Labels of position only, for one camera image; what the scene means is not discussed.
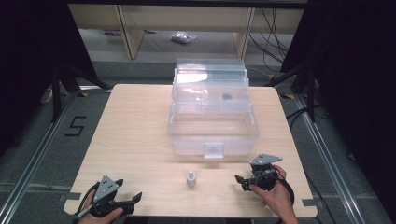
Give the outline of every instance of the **gray carpet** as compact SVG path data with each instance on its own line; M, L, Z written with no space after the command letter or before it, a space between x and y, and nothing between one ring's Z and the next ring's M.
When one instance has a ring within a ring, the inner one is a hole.
M147 83L171 84L175 65L173 63L94 63L99 78L108 84ZM248 66L251 86L261 86L268 82L267 75L275 74L264 66ZM81 85L91 85L85 80L78 80ZM290 93L292 78L277 86L279 94ZM70 190L82 163L85 152L92 139L96 125L102 115L109 93L89 93L87 97L76 97L68 109L61 128L57 132L49 151L42 161L31 187L24 195L11 223L70 223L70 216L63 211L64 195ZM295 100L281 99L285 115L298 110ZM391 223L373 190L367 183L359 166L346 157L347 147L326 118L326 111L317 108L317 125L331 150L334 160L343 172L352 194L356 198L361 211L368 223ZM65 136L77 133L70 128L75 116L86 117L77 119L75 124L84 126L80 136ZM46 129L50 125L51 104L45 104L37 109L20 136L20 144L10 148L0 159L0 202L3 203L10 192L9 184L18 181L24 167L32 157ZM299 151L303 166L318 188L312 192L318 203L318 218L323 223L332 223L328 211L320 201L321 194L332 212L337 223L350 223L346 209L329 178L327 170L318 154L317 147L306 128L303 117L297 118L292 128L292 135ZM122 223L120 218L115 223ZM176 223L169 219L151 219L150 223ZM199 223L202 219L189 219L188 223ZM204 223L223 223L223 219L205 219ZM313 218L302 218L301 223L318 223ZM276 219L256 219L256 224L276 223Z

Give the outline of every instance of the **plastic clasp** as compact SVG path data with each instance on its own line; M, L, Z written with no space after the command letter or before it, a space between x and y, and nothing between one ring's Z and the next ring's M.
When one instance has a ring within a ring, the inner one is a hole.
M205 143L204 157L207 159L224 158L224 143L222 142Z

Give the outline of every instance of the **person's left hand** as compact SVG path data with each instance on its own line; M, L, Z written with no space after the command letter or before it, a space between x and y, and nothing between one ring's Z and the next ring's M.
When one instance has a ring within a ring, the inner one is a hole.
M88 206L90 206L94 194L95 194L95 190L90 192L82 209L85 209ZM91 213L88 213L85 214L85 216L78 221L78 224L110 224L112 221L114 221L114 219L119 217L122 214L122 212L123 212L122 208L117 208L105 217L94 217Z

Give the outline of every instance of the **desk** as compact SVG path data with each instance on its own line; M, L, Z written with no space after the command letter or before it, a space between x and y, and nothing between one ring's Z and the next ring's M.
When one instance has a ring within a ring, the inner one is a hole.
M260 152L283 158L276 164L288 172L295 193L297 217L314 217L312 200L288 123L273 88L250 88L261 138L245 156L204 159L177 156L166 129L172 86L117 85L108 99L71 192L85 192L103 175L124 179L116 201L131 200L143 192L135 216L172 217L275 217L259 206L261 198L245 192L234 175L251 176L248 162ZM189 188L186 174L193 170L197 184ZM68 200L64 211L73 214L80 201Z

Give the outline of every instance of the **small white bottle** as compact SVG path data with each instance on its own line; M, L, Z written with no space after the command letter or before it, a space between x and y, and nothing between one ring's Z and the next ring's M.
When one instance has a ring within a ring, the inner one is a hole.
M189 171L189 173L187 174L187 185L189 187L194 187L196 181L197 181L197 177L196 177L195 173L193 173L192 171Z

